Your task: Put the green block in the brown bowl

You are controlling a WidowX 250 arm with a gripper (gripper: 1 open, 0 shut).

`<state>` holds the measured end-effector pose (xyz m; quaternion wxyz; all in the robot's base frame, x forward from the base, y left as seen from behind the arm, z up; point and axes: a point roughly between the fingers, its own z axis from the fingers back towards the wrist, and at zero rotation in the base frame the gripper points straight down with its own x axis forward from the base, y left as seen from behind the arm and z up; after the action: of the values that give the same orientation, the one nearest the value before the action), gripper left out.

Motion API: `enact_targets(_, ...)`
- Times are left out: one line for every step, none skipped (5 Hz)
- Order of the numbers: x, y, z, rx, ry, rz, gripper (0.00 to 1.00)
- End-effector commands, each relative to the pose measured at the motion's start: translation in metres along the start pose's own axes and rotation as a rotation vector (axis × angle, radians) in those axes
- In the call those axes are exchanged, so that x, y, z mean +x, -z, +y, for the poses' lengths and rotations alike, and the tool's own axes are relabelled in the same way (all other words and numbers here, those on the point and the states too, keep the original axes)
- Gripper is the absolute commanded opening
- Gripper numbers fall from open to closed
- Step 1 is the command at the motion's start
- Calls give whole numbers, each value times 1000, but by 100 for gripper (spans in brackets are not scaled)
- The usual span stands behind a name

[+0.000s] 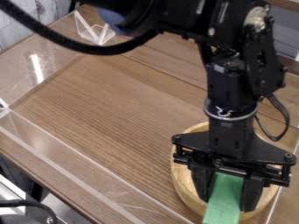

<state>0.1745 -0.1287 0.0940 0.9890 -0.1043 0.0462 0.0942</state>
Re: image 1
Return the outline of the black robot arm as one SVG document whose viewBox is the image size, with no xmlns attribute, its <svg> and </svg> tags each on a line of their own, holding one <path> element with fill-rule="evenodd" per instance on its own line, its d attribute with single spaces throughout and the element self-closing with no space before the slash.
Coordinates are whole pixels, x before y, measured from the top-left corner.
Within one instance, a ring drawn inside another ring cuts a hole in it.
<svg viewBox="0 0 299 224">
<path fill-rule="evenodd" d="M 169 32 L 194 41 L 206 72 L 206 130 L 172 137 L 173 161 L 190 170 L 196 193 L 210 201 L 220 173 L 241 179 L 240 209 L 254 210 L 271 185 L 288 186 L 296 157 L 275 143 L 263 126 L 257 104 L 276 99 L 285 85 L 285 67 L 276 56 L 273 19 L 267 0 L 81 0 L 98 9 L 114 32 L 129 36 L 102 48 L 120 54 L 154 35 Z"/>
</svg>

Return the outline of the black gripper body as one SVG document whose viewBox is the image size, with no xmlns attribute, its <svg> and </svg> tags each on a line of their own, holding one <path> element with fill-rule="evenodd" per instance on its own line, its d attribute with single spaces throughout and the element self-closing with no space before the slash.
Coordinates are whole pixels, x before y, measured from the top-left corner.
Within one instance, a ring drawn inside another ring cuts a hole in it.
<svg viewBox="0 0 299 224">
<path fill-rule="evenodd" d="M 173 162 L 208 174 L 226 173 L 260 179 L 261 186 L 289 186 L 296 157 L 273 146 L 253 131 L 253 120 L 228 122 L 210 119 L 204 131 L 172 136 Z"/>
</svg>

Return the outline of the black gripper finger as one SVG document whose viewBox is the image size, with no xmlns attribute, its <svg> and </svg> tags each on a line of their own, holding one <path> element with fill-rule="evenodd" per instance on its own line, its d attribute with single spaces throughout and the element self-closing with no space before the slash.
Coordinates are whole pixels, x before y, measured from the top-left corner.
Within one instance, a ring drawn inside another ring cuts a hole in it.
<svg viewBox="0 0 299 224">
<path fill-rule="evenodd" d="M 197 164 L 190 165 L 190 180 L 194 186 L 198 198 L 206 202 L 210 197 L 214 171 L 200 167 Z"/>
<path fill-rule="evenodd" d="M 240 195 L 241 212 L 252 212 L 256 209 L 265 187 L 263 178 L 252 176 L 244 179 Z"/>
</svg>

